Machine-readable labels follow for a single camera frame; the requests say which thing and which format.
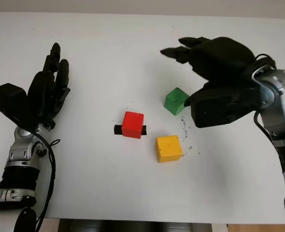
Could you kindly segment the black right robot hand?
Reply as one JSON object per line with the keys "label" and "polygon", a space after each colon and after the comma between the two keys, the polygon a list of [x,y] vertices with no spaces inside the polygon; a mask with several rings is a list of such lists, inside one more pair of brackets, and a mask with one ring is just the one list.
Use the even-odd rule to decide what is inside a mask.
{"label": "black right robot hand", "polygon": [[254,84],[242,78],[256,60],[248,47],[228,37],[183,37],[178,41],[181,46],[164,48],[161,54],[181,64],[189,63],[193,72],[208,81],[185,101],[185,106],[193,105],[203,97],[225,103],[228,98],[236,100],[237,95],[246,90],[240,104],[250,109],[258,108],[258,91],[251,92]]}

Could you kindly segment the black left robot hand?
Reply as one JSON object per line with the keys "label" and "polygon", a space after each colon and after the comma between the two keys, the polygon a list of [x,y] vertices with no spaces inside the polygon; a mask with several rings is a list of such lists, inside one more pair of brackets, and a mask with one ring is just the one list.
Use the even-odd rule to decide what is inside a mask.
{"label": "black left robot hand", "polygon": [[39,122],[53,129],[54,117],[60,112],[70,92],[69,63],[60,58],[60,45],[54,43],[43,70],[38,72],[28,89],[28,100]]}

